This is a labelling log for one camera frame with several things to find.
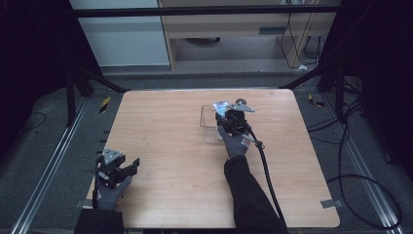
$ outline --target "transparent box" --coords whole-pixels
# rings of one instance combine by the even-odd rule
[[[212,105],[203,105],[201,109],[200,126],[204,128],[204,143],[224,143],[221,135],[217,131],[215,108]]]

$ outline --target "wooden tabletop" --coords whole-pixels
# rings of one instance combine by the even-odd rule
[[[203,105],[244,98],[245,119],[265,145],[276,196],[288,227],[336,227],[334,208],[295,96],[290,90],[130,91],[125,93],[106,147],[140,167],[119,208],[126,227],[235,227],[223,173],[225,146],[205,142]],[[271,200],[258,149],[246,153],[251,173]]]

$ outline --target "floor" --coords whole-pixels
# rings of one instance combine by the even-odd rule
[[[317,45],[312,42],[307,48],[311,55]],[[302,59],[309,62],[311,58]],[[176,55],[174,71],[142,71],[138,75],[108,76],[107,79],[132,90],[145,89],[209,89],[209,88],[276,88],[299,78],[307,71],[290,68],[283,59],[282,48],[276,38],[221,38],[213,40],[182,40]],[[312,79],[294,90],[306,125],[331,120],[331,104],[334,92],[319,94],[315,88],[318,78]],[[358,84],[357,78],[349,78]],[[122,94],[92,82],[95,92],[92,98],[77,94],[78,105],[85,103],[85,111],[71,142],[63,150],[63,156],[55,161],[49,187],[40,196],[41,203],[34,216],[28,219],[32,233],[71,233],[80,212],[75,207],[85,197],[93,176],[94,159],[104,146]],[[99,113],[104,98],[111,102],[104,113]],[[347,104],[357,101],[354,95],[346,94]],[[30,200],[43,171],[54,158],[54,152],[64,133],[66,123],[65,90],[58,90],[40,98],[33,107],[33,114],[22,131],[20,139],[9,151],[10,160],[0,167],[0,233],[9,233]],[[366,225],[356,218],[348,206],[337,208],[341,224],[334,229],[291,229],[291,233],[413,233],[413,183],[399,165],[386,162],[385,153],[369,127],[362,110],[349,117],[350,136],[343,149],[339,142],[343,125],[334,124],[326,129],[310,132],[313,146],[326,179],[337,176],[339,162],[343,174],[360,174],[363,167],[368,174],[384,184],[398,200],[403,211],[401,228],[385,231]],[[397,215],[392,199],[375,196],[375,188],[359,179],[344,179],[344,190],[349,204],[368,221],[382,225],[380,213],[389,207]],[[343,201],[337,182],[328,183],[332,197]],[[375,205],[373,200],[385,201]]]

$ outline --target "hand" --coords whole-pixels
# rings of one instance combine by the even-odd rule
[[[249,140],[245,139],[243,135],[240,134],[228,135],[222,125],[218,125],[218,132],[225,142],[225,148],[227,149],[228,157],[230,159],[238,156],[245,156],[246,151],[249,148]]]
[[[123,198],[125,189],[131,184],[131,176],[128,176],[116,188],[109,188],[105,183],[101,183],[97,189],[97,208],[99,210],[115,211]]]

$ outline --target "gray glove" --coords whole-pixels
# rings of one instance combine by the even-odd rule
[[[97,208],[99,210],[115,211],[119,200],[123,197],[125,189],[131,184],[131,176],[128,176],[116,188],[109,188],[101,183],[97,189]]]
[[[232,134],[228,135],[224,127],[218,125],[218,132],[222,136],[225,142],[225,148],[227,149],[228,157],[233,159],[237,156],[245,156],[246,151],[249,148],[249,141],[243,137],[243,135]]]

